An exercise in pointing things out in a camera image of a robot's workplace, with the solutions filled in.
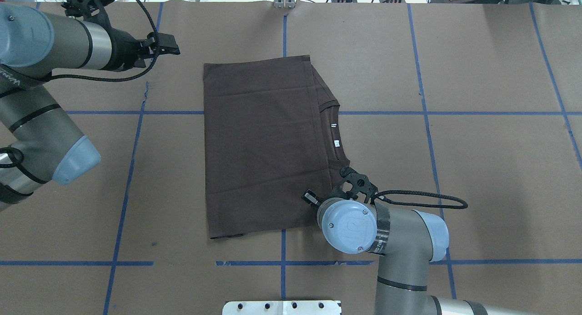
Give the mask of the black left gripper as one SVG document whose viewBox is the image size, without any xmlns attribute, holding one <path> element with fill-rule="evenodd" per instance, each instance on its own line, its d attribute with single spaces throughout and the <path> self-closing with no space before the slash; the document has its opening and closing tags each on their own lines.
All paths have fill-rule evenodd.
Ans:
<svg viewBox="0 0 582 315">
<path fill-rule="evenodd" d="M 149 33 L 146 39 L 137 40 L 126 31 L 109 29 L 107 34 L 111 41 L 111 56 L 107 63 L 108 71 L 127 71 L 133 68 L 145 68 L 145 60 L 151 59 L 154 65 L 158 55 L 180 55 L 174 35 Z"/>
</svg>

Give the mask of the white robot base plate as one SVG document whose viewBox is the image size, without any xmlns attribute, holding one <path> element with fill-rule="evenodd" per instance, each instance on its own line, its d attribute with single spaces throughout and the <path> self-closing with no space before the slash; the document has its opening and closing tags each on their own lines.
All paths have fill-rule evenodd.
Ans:
<svg viewBox="0 0 582 315">
<path fill-rule="evenodd" d="M 336 300 L 260 300 L 225 303 L 223 315 L 341 315 Z"/>
</svg>

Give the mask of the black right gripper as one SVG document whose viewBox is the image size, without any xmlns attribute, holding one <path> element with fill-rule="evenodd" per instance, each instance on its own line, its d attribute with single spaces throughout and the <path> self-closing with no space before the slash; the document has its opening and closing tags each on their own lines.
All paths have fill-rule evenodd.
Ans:
<svg viewBox="0 0 582 315">
<path fill-rule="evenodd" d="M 341 180 L 334 186 L 327 198 L 340 198 L 344 200 L 357 200 L 359 195 L 364 195 L 363 203 L 370 203 L 372 197 L 378 193 L 378 187 L 374 185 L 368 176 L 360 174 L 353 168 L 345 166 L 340 170 Z M 324 199 L 312 190 L 307 190 L 302 195 L 305 201 L 312 209 L 318 209 Z"/>
</svg>

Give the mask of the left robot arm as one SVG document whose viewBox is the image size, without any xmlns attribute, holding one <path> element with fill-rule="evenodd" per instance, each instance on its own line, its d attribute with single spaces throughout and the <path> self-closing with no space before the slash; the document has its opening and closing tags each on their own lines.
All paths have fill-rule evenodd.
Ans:
<svg viewBox="0 0 582 315">
<path fill-rule="evenodd" d="M 45 84 L 83 75 L 56 69 L 152 69 L 160 55 L 179 55 L 173 35 L 155 26 L 138 40 L 111 26 L 97 0 L 65 2 L 65 15 L 25 5 L 1 4 L 1 123 L 15 142 L 1 149 L 1 209 L 31 197 L 51 181 L 68 185 L 100 163 L 90 139 Z"/>
</svg>

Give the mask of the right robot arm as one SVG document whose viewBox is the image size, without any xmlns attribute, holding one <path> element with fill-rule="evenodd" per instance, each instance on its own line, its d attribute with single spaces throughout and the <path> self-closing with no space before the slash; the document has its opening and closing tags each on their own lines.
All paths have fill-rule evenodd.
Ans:
<svg viewBox="0 0 582 315">
<path fill-rule="evenodd" d="M 521 311 L 463 299 L 442 299 L 427 292 L 430 263 L 445 258 L 450 236 L 445 221 L 417 211 L 418 203 L 397 202 L 389 195 L 423 195 L 454 202 L 466 201 L 427 191 L 379 191 L 369 178 L 349 166 L 341 180 L 320 197 L 307 190 L 302 199 L 311 205 L 327 242 L 345 254 L 379 255 L 376 315 L 519 315 Z"/>
</svg>

